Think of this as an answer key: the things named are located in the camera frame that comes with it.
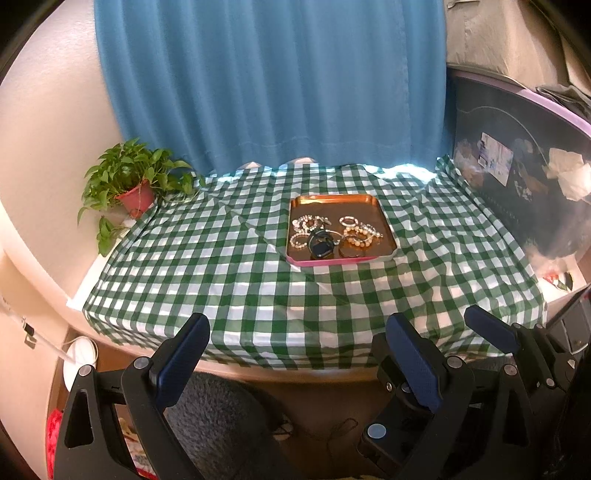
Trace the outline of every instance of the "blue curtain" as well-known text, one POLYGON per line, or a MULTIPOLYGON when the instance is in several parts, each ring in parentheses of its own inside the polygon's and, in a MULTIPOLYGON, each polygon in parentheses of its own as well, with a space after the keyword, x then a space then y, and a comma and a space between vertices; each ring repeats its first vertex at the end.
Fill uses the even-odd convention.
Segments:
POLYGON ((126 138, 225 173, 297 157, 433 169, 441 0, 96 0, 126 138))

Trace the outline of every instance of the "pothos plant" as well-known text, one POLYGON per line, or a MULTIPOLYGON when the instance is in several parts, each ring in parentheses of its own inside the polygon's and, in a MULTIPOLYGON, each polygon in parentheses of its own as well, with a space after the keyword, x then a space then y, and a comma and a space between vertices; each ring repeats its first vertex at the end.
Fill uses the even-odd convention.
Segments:
MULTIPOLYGON (((194 177, 199 184, 205 185, 203 176, 188 172, 192 169, 184 160, 172 160, 172 152, 165 148, 150 150, 145 143, 138 143, 139 138, 128 140, 110 148, 102 154, 100 164, 88 169, 88 178, 82 193, 83 207, 78 211, 78 223, 85 210, 108 210, 120 204, 118 196, 133 190, 146 182, 156 198, 167 193, 180 192, 185 195, 195 193, 194 177)), ((99 253, 106 256, 115 244, 117 236, 125 227, 115 226, 104 216, 99 221, 99 233, 96 235, 99 253)))

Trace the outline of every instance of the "metal tray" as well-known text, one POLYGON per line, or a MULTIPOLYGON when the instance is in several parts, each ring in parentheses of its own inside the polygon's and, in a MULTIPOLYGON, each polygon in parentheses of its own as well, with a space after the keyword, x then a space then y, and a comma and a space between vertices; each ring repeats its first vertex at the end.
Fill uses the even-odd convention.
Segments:
POLYGON ((392 235, 390 224, 386 220, 384 212, 378 200, 372 195, 352 194, 352 195, 300 195, 294 198, 290 203, 290 221, 287 231, 287 260, 299 267, 315 267, 321 265, 345 265, 360 262, 370 262, 376 260, 389 260, 396 250, 396 241, 392 235), (373 243, 366 249, 347 245, 346 252, 353 254, 355 250, 361 253, 356 258, 341 257, 338 249, 331 258, 315 260, 311 257, 307 248, 297 249, 290 245, 290 238, 296 230, 291 223, 303 215, 318 215, 327 217, 332 223, 330 230, 338 233, 343 232, 343 226, 339 219, 351 215, 359 219, 360 222, 368 223, 374 226, 378 232, 384 235, 383 238, 374 239, 373 243))

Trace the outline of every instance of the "wooden floor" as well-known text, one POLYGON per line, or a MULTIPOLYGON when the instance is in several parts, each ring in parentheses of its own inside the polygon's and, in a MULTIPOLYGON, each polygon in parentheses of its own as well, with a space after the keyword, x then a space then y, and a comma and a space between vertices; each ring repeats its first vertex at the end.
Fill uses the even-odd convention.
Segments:
MULTIPOLYGON (((127 367, 133 357, 99 346, 98 371, 127 367)), ((354 384, 254 383, 279 399, 295 425, 281 442, 285 454, 308 478, 376 475, 380 471, 356 451, 363 427, 386 405, 388 394, 378 381, 354 384)), ((63 387, 59 408, 66 404, 63 387)), ((118 411, 128 417, 124 409, 118 411)))

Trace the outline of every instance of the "wall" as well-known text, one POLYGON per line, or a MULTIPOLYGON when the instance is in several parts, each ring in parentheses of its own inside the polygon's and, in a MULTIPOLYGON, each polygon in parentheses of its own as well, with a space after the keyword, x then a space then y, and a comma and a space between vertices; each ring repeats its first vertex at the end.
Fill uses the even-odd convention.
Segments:
MULTIPOLYGON (((67 323, 18 272, 0 247, 0 292, 15 312, 55 345, 61 345, 67 323)), ((47 478, 45 425, 54 373, 61 365, 43 345, 24 344, 24 331, 0 313, 0 420, 14 445, 41 479, 47 478)))
MULTIPOLYGON (((100 70, 93 2, 66 0, 0 85, 0 202, 21 247, 66 295, 74 295, 97 255, 98 214, 87 212, 76 226, 83 175, 120 140, 100 70)), ((0 224, 0 241, 7 228, 0 224)))

